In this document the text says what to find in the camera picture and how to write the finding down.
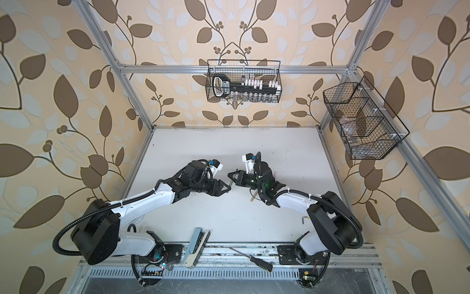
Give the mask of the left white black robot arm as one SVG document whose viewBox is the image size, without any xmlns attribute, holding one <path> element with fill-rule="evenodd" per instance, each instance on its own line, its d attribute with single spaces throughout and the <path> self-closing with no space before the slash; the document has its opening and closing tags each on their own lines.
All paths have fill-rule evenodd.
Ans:
<svg viewBox="0 0 470 294">
<path fill-rule="evenodd" d="M 82 256 L 89 265 L 112 256 L 152 256 L 161 245 L 158 236 L 152 231 L 128 232 L 126 225 L 192 192 L 213 197 L 226 194 L 230 186 L 214 177 L 222 169 L 216 159 L 193 160 L 171 178 L 159 180 L 149 191 L 109 203 L 94 200 L 82 217 L 58 232 L 52 248 L 63 256 Z"/>
</svg>

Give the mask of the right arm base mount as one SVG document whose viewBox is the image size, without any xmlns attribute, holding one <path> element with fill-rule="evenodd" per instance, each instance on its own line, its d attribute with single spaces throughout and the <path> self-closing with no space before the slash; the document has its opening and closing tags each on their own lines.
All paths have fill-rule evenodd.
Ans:
<svg viewBox="0 0 470 294">
<path fill-rule="evenodd" d="M 297 283 L 305 289 L 313 289 L 324 276 L 330 261 L 330 252 L 318 252 L 310 256 L 301 248 L 301 240 L 308 234 L 299 237 L 292 245 L 277 246 L 281 265 L 308 265 L 311 269 L 299 271 Z"/>
</svg>

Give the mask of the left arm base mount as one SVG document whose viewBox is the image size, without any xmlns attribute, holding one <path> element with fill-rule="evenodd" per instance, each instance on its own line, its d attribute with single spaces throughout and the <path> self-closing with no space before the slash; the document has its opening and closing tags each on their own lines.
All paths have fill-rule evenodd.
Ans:
<svg viewBox="0 0 470 294">
<path fill-rule="evenodd" d="M 131 256 L 131 267 L 134 277 L 142 287 L 156 285 L 164 273 L 171 271 L 173 265 L 179 263 L 184 246 L 169 244 L 158 246 L 148 256 Z"/>
</svg>

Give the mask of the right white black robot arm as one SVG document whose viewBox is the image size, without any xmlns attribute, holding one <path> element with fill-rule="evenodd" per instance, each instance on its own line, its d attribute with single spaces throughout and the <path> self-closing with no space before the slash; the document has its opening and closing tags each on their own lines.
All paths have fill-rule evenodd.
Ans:
<svg viewBox="0 0 470 294">
<path fill-rule="evenodd" d="M 343 200 L 334 192 L 313 195 L 277 181 L 261 153 L 242 158 L 246 170 L 228 174 L 236 186 L 258 192 L 267 206 L 286 208 L 310 218 L 314 231 L 307 232 L 294 243 L 294 256 L 299 263 L 308 263 L 318 253 L 341 255 L 346 249 L 358 249 L 364 244 L 362 225 Z"/>
</svg>

